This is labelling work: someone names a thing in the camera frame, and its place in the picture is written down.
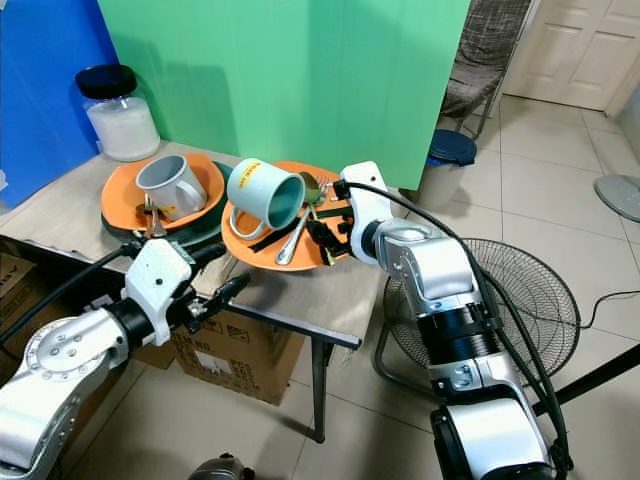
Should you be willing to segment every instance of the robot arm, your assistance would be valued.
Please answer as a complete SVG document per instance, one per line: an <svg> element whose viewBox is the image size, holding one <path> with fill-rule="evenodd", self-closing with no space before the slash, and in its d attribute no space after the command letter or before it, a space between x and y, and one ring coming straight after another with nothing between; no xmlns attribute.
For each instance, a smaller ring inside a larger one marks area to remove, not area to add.
<svg viewBox="0 0 640 480"><path fill-rule="evenodd" d="M52 322L29 340L22 363L0 389L0 480L40 480L51 471L86 397L109 370L170 331L192 332L248 283L236 277L201 302L190 281L223 245L189 256L166 240L145 243L125 276L126 298Z"/></svg>
<svg viewBox="0 0 640 480"><path fill-rule="evenodd" d="M373 162L349 166L341 178L386 190ZM393 218L389 201L375 193L351 189L348 198L354 256L403 282L429 355L429 379L445 401L431 416L445 480L553 478L535 415L509 355L498 348L495 321L486 318L487 299L460 243Z"/></svg>

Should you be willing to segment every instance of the table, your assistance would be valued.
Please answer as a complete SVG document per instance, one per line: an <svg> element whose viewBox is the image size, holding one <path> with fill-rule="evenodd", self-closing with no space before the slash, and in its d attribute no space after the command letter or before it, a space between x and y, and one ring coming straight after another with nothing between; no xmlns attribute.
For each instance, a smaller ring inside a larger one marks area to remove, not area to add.
<svg viewBox="0 0 640 480"><path fill-rule="evenodd" d="M154 155L204 152L235 166L238 157L163 142ZM27 242L46 252L90 263L116 250L120 242L100 220L102 187L117 164L98 155L45 186L0 217L0 235ZM119 258L109 268L125 273L131 264ZM325 438L327 365L335 345L357 349L367 331L376 291L384 273L353 258L331 268L280 273L259 270L229 254L211 262L193 282L209 297L230 276L249 272L251 283L227 309L311 337L314 431Z"/></svg>

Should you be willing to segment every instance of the white powder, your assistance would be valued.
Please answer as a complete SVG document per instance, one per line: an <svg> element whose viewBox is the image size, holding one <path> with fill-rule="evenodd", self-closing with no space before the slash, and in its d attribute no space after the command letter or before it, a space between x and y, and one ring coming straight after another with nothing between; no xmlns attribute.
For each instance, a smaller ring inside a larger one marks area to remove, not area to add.
<svg viewBox="0 0 640 480"><path fill-rule="evenodd" d="M148 157L160 145L149 106L142 98L107 100L87 110L102 150L115 160Z"/></svg>

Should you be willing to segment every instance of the black jar lid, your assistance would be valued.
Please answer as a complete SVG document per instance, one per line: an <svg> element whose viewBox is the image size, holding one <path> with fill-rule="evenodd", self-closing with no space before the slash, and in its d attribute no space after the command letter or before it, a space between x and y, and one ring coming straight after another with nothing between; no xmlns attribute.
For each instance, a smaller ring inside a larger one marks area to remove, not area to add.
<svg viewBox="0 0 640 480"><path fill-rule="evenodd" d="M87 98L122 97L136 89L136 76L126 65L98 65L76 74L76 85Z"/></svg>

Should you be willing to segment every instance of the blue trash can lid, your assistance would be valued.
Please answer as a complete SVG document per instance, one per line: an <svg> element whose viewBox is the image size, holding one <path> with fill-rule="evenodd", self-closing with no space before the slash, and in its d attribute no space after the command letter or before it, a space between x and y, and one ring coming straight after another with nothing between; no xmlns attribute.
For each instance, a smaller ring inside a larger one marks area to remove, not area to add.
<svg viewBox="0 0 640 480"><path fill-rule="evenodd" d="M426 163L427 165L455 163L461 167L472 165L477 151L475 142L466 135L453 130L436 130L433 133Z"/></svg>

